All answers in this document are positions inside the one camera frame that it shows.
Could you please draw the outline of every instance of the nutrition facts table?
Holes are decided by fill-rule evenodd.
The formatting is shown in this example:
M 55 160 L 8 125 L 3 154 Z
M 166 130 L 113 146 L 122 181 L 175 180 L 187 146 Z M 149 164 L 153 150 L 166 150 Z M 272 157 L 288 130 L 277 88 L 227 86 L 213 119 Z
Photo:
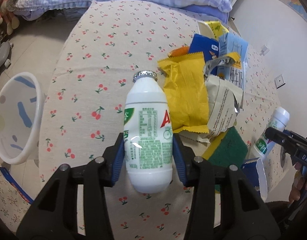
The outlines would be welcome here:
M 157 137 L 157 110 L 143 108 L 139 111 L 140 137 Z

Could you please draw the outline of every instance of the white wall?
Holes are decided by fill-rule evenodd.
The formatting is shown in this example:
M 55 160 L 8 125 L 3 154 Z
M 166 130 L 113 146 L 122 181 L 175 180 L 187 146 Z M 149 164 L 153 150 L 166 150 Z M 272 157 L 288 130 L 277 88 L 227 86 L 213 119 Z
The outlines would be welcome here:
M 273 77 L 283 74 L 282 107 L 290 112 L 288 129 L 307 136 L 307 23 L 278 0 L 237 0 L 234 17 L 241 36 L 264 56 Z

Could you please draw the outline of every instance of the silver foil cap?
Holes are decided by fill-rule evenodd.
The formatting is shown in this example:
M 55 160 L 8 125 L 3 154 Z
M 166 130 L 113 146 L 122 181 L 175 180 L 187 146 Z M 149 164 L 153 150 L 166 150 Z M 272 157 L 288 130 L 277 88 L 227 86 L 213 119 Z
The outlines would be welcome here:
M 152 77 L 155 81 L 158 80 L 157 74 L 151 70 L 140 70 L 134 74 L 133 82 L 135 83 L 139 78 Z

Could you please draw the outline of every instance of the human hand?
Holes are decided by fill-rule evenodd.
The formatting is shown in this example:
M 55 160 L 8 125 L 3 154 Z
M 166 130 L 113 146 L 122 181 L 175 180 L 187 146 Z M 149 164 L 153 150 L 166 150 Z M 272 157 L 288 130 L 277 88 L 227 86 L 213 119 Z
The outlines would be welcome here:
M 301 168 L 302 168 L 302 164 L 300 164 L 300 163 L 295 164 L 295 169 L 297 170 L 297 172 L 295 174 L 295 180 L 292 184 L 291 192 L 290 192 L 290 195 L 289 195 L 290 204 L 293 201 L 295 201 L 295 200 L 298 201 L 300 199 L 300 190 L 301 190 L 301 188 L 303 187 L 303 184 L 304 184 L 304 179 L 301 176 L 301 172 L 300 172 Z

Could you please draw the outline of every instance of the metal screw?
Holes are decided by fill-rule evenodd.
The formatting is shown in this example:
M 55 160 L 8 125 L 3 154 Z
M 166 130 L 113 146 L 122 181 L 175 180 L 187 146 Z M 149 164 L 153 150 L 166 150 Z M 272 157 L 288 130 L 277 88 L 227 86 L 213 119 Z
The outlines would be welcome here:
M 60 169 L 60 171 L 65 171 L 65 170 L 67 170 L 69 168 L 69 165 L 68 164 L 61 164 L 60 165 L 60 167 L 59 167 L 59 169 Z
M 193 160 L 196 162 L 196 163 L 202 163 L 203 162 L 203 158 L 201 156 L 195 156 L 193 158 Z
M 238 170 L 238 167 L 237 167 L 236 165 L 234 165 L 234 164 L 231 164 L 231 165 L 229 166 L 229 169 L 232 170 L 232 171 L 237 171 L 237 170 Z
M 103 163 L 104 162 L 104 158 L 103 157 L 97 157 L 97 158 L 95 158 L 95 162 L 96 163 Z

